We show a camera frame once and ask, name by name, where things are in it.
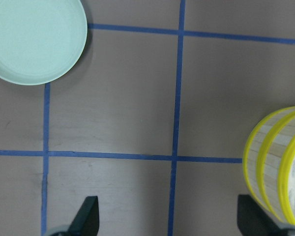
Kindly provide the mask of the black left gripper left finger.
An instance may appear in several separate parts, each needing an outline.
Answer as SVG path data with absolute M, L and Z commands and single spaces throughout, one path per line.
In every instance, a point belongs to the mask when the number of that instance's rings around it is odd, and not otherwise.
M 97 236 L 99 232 L 99 204 L 97 196 L 85 198 L 67 232 L 70 236 Z

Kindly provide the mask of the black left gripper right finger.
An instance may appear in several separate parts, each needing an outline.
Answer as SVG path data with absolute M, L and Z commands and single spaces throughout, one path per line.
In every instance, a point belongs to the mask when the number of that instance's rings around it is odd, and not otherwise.
M 284 235 L 284 230 L 268 217 L 250 195 L 238 195 L 237 227 L 242 236 Z

